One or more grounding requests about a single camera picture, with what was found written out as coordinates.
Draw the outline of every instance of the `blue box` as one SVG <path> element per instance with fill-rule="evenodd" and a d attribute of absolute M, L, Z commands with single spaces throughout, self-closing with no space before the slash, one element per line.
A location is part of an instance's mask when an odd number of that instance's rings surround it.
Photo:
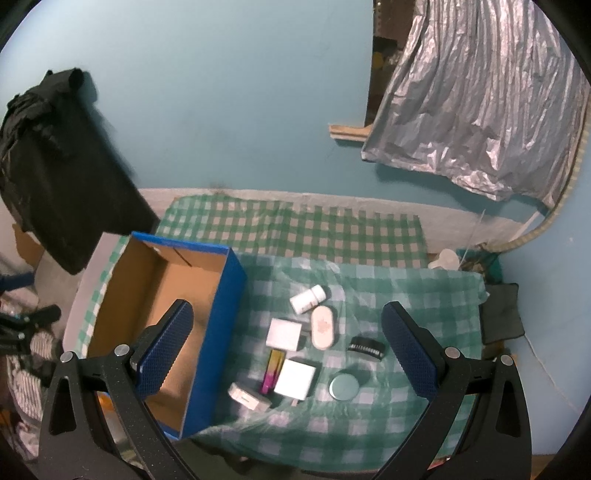
<path fill-rule="evenodd" d="M 176 299 L 193 306 L 193 330 L 160 392 L 146 405 L 172 439 L 212 423 L 246 274 L 231 248 L 134 232 L 115 264 L 88 356 L 132 344 Z"/>

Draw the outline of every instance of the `crumpled foil sheet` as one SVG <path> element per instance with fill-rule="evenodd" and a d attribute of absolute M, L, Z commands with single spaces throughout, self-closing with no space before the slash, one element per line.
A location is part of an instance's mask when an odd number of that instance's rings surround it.
<path fill-rule="evenodd" d="M 417 0 L 362 158 L 553 207 L 588 97 L 579 64 L 533 2 Z"/>

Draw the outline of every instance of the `black bag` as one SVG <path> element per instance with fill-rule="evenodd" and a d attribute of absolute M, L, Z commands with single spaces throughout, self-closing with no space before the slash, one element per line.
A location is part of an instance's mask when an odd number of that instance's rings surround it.
<path fill-rule="evenodd" d="M 23 231 L 70 274 L 103 232 L 150 232 L 158 218 L 77 97 L 80 69 L 52 74 L 8 104 L 0 129 L 0 194 Z"/>

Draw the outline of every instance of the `wooden plank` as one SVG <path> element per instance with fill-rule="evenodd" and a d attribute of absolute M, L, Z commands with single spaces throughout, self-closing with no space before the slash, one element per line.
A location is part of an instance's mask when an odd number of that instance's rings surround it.
<path fill-rule="evenodd" d="M 346 125 L 329 125 L 330 137 L 334 140 L 349 140 L 352 142 L 365 142 L 373 124 L 367 127 L 347 127 Z"/>

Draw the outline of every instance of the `white electrical cable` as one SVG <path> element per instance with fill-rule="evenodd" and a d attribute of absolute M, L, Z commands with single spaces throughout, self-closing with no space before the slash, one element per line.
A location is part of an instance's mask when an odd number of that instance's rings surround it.
<path fill-rule="evenodd" d="M 524 335 L 525 336 L 525 340 L 527 340 L 527 344 L 530 346 L 531 352 L 534 354 L 535 359 L 538 361 L 538 363 L 542 366 L 542 369 L 544 369 L 544 372 L 546 373 L 546 375 L 548 375 L 548 378 L 550 379 L 550 381 L 552 382 L 552 385 L 554 386 L 554 389 L 558 392 L 558 394 L 563 398 L 563 400 L 566 402 L 566 404 L 579 416 L 581 416 L 581 414 L 583 413 L 583 411 L 579 408 L 577 408 L 570 400 L 569 398 L 564 394 L 564 392 L 560 389 L 560 387 L 556 384 L 556 382 L 554 381 L 554 378 L 552 378 L 552 375 L 550 375 L 550 372 L 548 371 L 548 369 L 546 368 L 546 366 L 544 365 L 544 362 L 541 360 L 541 358 L 538 356 L 537 353 L 535 353 L 534 350 L 534 346 L 531 343 L 531 340 L 529 339 L 529 337 L 527 336 L 527 334 Z"/>

